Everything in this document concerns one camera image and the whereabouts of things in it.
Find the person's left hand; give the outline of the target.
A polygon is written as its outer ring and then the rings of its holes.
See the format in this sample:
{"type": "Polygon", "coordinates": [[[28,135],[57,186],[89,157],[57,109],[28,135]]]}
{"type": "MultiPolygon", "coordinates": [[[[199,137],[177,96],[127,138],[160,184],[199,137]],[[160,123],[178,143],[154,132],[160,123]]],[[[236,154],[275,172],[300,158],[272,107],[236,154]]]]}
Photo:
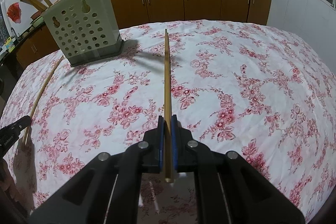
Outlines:
{"type": "Polygon", "coordinates": [[[8,191],[11,198],[15,197],[15,183],[8,170],[7,162],[3,159],[1,159],[1,189],[4,192],[8,191]]]}

